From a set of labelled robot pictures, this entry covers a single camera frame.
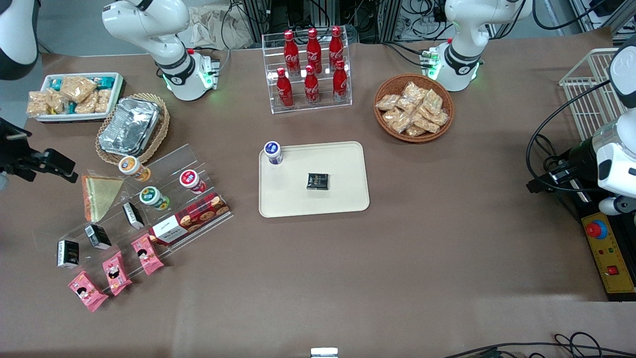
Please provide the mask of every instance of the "round wicker basket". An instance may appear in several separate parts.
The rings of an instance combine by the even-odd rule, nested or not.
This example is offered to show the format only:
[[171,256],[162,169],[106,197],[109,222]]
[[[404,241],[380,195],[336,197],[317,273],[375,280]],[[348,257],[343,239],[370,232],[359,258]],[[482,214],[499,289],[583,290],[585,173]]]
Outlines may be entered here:
[[[156,124],[152,137],[150,138],[148,142],[148,147],[138,157],[140,162],[145,163],[153,156],[157,148],[159,148],[159,145],[161,144],[163,139],[165,139],[166,135],[168,134],[168,125],[170,124],[170,114],[168,113],[168,108],[166,108],[165,102],[163,102],[163,99],[155,96],[154,94],[137,93],[137,94],[133,94],[130,97],[154,102],[158,104],[162,109],[161,115],[159,116],[159,122]],[[102,134],[102,132],[104,132],[108,124],[111,122],[111,119],[113,119],[113,115],[116,109],[117,107],[115,106],[115,109],[108,114],[108,117],[106,117],[106,120],[102,124],[102,127],[100,127],[99,132],[97,133],[97,138],[95,139],[95,149],[97,151],[97,155],[99,155],[99,157],[103,159],[105,162],[114,164],[114,165],[119,165],[119,161],[121,160],[121,158],[123,158],[123,156],[107,153],[103,151],[101,147],[99,146],[99,135]]]
[[[407,135],[399,134],[398,132],[393,131],[393,129],[391,129],[386,124],[386,122],[384,122],[384,119],[382,118],[382,112],[375,106],[375,103],[378,103],[387,94],[398,94],[401,96],[402,91],[406,87],[406,84],[410,81],[415,83],[420,88],[433,89],[442,98],[443,100],[442,109],[448,115],[448,122],[439,129],[439,132],[437,133],[427,132],[422,134],[421,136],[409,137]],[[375,101],[373,102],[373,104],[374,104],[373,111],[375,112],[375,118],[378,120],[378,123],[380,124],[380,126],[384,128],[384,130],[387,131],[393,137],[401,139],[403,141],[412,142],[412,143],[423,143],[426,141],[432,141],[436,139],[437,137],[446,133],[450,125],[453,123],[453,119],[455,118],[455,106],[453,104],[453,99],[450,97],[450,94],[448,93],[448,91],[444,87],[442,87],[442,85],[440,85],[438,82],[435,82],[434,80],[424,75],[418,75],[415,73],[403,73],[402,75],[397,75],[384,81],[384,83],[381,84],[380,88],[378,88],[378,92],[375,93]]]

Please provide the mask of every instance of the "brown paper tablecloth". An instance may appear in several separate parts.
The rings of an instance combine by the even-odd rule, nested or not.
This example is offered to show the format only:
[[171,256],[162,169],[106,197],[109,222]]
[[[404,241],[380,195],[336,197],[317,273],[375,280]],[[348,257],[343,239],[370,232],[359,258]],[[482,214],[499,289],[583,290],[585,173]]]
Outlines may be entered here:
[[[635,350],[636,304],[604,302],[577,223],[553,196],[525,188],[529,137],[564,102],[557,81],[609,46],[607,31],[491,41],[477,79],[452,94],[453,126],[423,145],[394,139],[373,116],[378,86],[414,70],[381,45],[351,48],[353,106],[276,116],[259,50],[232,53],[219,89],[191,103],[168,92],[150,56],[47,55],[45,73],[116,71],[126,94],[161,96],[170,131],[155,159],[189,143],[235,216],[91,314],[32,237],[56,215],[81,215],[81,185],[12,178],[0,192],[3,357],[306,357],[331,346],[344,358],[442,357],[579,329]],[[27,128],[32,147],[57,149],[78,172],[117,174],[95,153],[99,124]],[[577,142],[567,116],[545,134],[559,151]],[[261,217],[268,140],[360,142],[370,207]]]

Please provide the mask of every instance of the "white rectangular tray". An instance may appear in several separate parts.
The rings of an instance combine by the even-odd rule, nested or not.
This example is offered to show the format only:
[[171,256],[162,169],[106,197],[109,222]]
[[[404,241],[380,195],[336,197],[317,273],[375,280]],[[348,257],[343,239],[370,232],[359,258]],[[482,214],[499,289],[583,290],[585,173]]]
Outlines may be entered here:
[[[281,164],[259,154],[258,211],[266,218],[363,211],[369,207],[364,152],[356,141],[281,147]],[[329,190],[309,190],[309,173]]]
[[73,114],[63,114],[63,115],[41,115],[36,119],[40,122],[46,123],[63,123],[63,122],[92,122],[94,120],[102,120],[108,117],[108,113],[110,113],[115,105],[117,104],[117,100],[119,99],[121,86],[123,85],[123,77],[117,72],[93,72],[93,73],[66,73],[60,75],[48,75],[44,78],[44,82],[42,83],[42,87],[40,91],[44,91],[47,88],[51,87],[51,82],[53,80],[58,80],[60,78],[64,78],[66,76],[81,76],[81,77],[115,77],[115,82],[113,83],[113,88],[111,91],[111,97],[108,100],[108,106],[106,107],[106,112],[104,113],[73,113]]

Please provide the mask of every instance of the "coca-cola bottle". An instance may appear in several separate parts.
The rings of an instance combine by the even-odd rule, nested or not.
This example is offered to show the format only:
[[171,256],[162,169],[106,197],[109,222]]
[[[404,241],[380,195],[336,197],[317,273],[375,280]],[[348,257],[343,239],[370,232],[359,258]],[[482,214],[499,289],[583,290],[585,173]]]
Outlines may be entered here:
[[344,102],[347,99],[347,73],[345,61],[336,61],[336,71],[333,73],[333,100]]
[[336,61],[342,60],[342,39],[340,26],[331,28],[331,42],[329,43],[329,70],[336,71]]
[[305,97],[308,106],[315,106],[320,101],[320,93],[318,92],[318,78],[315,75],[315,69],[312,65],[305,66],[307,77],[305,77]]
[[322,73],[321,49],[318,43],[318,30],[309,29],[309,42],[307,43],[307,63],[314,67],[316,73]]
[[282,103],[282,107],[288,110],[294,106],[294,96],[291,93],[291,82],[285,76],[284,68],[279,67],[276,72],[278,72],[279,75],[279,79],[276,81],[276,87],[279,90],[280,102]]
[[294,33],[287,30],[284,33],[285,47],[283,54],[285,55],[285,64],[290,77],[300,76],[300,60],[298,58],[298,46],[294,42]]

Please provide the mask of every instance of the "emergency stop button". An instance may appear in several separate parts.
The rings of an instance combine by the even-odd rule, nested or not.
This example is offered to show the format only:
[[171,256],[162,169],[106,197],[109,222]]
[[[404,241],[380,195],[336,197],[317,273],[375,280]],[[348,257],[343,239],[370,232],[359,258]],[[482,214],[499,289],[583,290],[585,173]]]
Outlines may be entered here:
[[602,240],[607,237],[607,226],[601,220],[594,220],[585,226],[585,232],[593,238]]

